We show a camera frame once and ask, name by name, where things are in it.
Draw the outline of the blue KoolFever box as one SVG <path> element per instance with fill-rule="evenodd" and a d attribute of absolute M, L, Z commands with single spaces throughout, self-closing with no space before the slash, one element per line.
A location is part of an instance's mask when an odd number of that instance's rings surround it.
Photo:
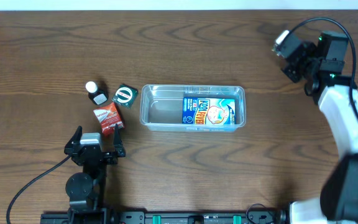
<path fill-rule="evenodd" d="M 228 98 L 184 97 L 182 123 L 205 125 L 235 124 L 235 100 Z"/>

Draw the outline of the green Zam-Buk box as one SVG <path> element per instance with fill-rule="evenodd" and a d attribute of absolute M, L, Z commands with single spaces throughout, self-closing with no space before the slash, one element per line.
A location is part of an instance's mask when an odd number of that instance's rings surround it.
<path fill-rule="evenodd" d="M 125 84 L 121 84 L 115 92 L 112 101 L 126 108 L 131 108 L 135 102 L 135 99 L 137 98 L 138 93 L 139 92 L 137 89 Z"/>

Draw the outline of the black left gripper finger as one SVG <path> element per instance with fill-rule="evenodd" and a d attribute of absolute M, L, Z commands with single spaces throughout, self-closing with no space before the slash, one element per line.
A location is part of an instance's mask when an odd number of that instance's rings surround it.
<path fill-rule="evenodd" d="M 74 148 L 76 145 L 80 143 L 80 139 L 82 137 L 82 127 L 78 126 L 74 135 L 67 142 L 67 148 Z"/>
<path fill-rule="evenodd" d="M 119 134 L 119 125 L 115 124 L 114 126 L 114 137 L 113 137 L 113 146 L 115 148 L 123 148 L 123 143 Z"/>

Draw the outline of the red Panadol ActiFast box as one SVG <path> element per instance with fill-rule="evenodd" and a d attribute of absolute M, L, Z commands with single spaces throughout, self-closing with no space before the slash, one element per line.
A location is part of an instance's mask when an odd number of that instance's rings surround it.
<path fill-rule="evenodd" d="M 116 126 L 119 129 L 124 128 L 123 120 L 115 103 L 95 109 L 93 113 L 101 125 L 102 134 L 105 136 L 112 134 Z"/>

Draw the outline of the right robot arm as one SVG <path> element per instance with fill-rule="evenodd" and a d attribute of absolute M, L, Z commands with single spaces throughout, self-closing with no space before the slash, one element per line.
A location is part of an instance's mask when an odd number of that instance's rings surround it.
<path fill-rule="evenodd" d="M 290 223 L 358 223 L 358 91 L 342 75 L 348 42 L 326 31 L 314 44 L 285 30 L 274 44 L 287 61 L 283 73 L 295 83 L 306 80 L 305 93 L 327 119 L 339 154 L 319 197 L 290 205 Z"/>

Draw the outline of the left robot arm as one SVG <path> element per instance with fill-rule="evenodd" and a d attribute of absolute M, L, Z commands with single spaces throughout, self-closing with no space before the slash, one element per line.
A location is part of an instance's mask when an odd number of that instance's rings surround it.
<path fill-rule="evenodd" d="M 120 157 L 126 156 L 118 125 L 113 128 L 112 151 L 103 151 L 99 133 L 83 134 L 79 126 L 65 145 L 64 153 L 83 168 L 65 186 L 70 199 L 68 223 L 119 223 L 116 212 L 104 207 L 103 202 L 107 166 L 116 165 Z"/>

